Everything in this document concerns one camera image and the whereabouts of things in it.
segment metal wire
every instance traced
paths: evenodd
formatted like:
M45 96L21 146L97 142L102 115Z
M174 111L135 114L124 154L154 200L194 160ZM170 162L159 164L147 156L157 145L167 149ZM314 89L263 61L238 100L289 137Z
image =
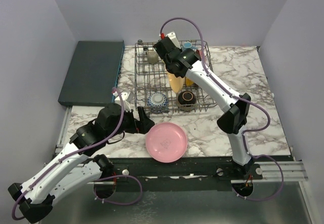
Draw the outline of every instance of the metal wire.
M185 42L191 42L194 47L200 48L199 40L179 41L180 45ZM170 87L164 62L160 59L156 64L149 64L147 62L146 53L148 51L154 51L154 44L155 43L153 42L135 44L135 108L142 106L147 113L154 113L154 107L149 106L147 100L151 94L161 92L169 101L169 105L165 108L165 112L180 111L184 108L181 108L181 106L179 107L177 103L178 93L174 93ZM206 63L210 70L213 71L211 55L207 42L204 42L204 53ZM191 91L196 96L197 103L196 105L193 105L193 111L207 111L208 108L217 105L205 91L195 84L191 86L184 84L181 91Z

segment wall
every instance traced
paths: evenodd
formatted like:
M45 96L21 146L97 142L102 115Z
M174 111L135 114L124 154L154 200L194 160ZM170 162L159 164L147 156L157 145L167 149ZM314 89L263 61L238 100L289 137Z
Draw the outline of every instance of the wall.
M0 0L0 14L0 223L10 224L8 186L35 175L54 152L75 40L54 0Z
M289 145L324 220L324 0L287 0L260 49Z
M79 40L156 41L169 18L194 20L210 45L261 45L286 0L56 0ZM184 21L173 22L180 38L198 35Z

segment metal rack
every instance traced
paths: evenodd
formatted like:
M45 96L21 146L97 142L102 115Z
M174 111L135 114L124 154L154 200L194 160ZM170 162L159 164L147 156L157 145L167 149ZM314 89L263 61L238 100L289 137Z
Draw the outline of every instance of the metal rack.
M199 40L179 41L180 45L185 42L191 42L194 47L201 49ZM144 42L135 44L135 108L142 106L146 112L153 112L154 108L148 106L147 99L151 94L161 92L166 95L169 101L169 105L165 112L180 111L177 104L178 93L174 93L170 87L164 62L160 59L156 64L149 64L147 62L146 53L154 50L154 44L155 43ZM207 42L204 42L204 53L206 64L210 70L213 71ZM196 96L197 103L193 108L194 111L207 111L208 108L217 105L216 102L196 84L192 86L184 84L181 91L191 91Z

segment white marble surface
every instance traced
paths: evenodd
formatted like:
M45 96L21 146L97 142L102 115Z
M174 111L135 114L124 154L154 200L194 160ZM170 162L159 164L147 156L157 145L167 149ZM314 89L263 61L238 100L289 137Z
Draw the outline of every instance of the white marble surface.
M271 116L271 125L268 129L247 133L252 154L289 155L289 147L256 48L210 47L210 52L214 73L236 91L248 93L252 101L264 107ZM134 57L134 48L126 48L118 83L120 90L134 90ZM100 109L101 107L74 106L64 144L69 142L69 138L78 127L96 118ZM231 156L227 135L216 124L216 120L222 114L219 107L214 107L209 108L207 112L151 115L151 119L155 123L172 122L184 129L188 136L185 157ZM247 128L262 127L265 124L265 115L251 106ZM145 135L141 134L126 134L123 141L107 145L96 154L120 158L150 157L145 147Z

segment black mat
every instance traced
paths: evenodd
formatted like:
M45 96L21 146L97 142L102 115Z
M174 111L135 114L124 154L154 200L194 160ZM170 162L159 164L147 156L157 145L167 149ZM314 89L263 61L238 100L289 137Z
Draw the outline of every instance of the black mat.
M77 43L59 96L64 106L105 106L117 86L124 42Z

